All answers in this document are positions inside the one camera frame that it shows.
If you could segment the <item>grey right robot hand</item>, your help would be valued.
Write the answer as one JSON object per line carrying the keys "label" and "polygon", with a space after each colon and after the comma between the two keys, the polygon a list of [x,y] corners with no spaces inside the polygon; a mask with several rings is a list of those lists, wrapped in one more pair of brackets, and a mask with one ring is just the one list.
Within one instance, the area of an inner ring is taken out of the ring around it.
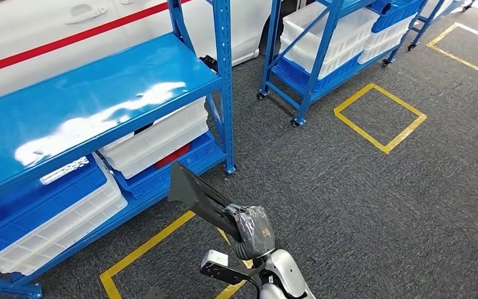
{"label": "grey right robot hand", "polygon": [[273,226],[262,206],[230,204],[225,210],[233,217],[240,235],[234,246],[239,259],[258,259],[276,248]]}

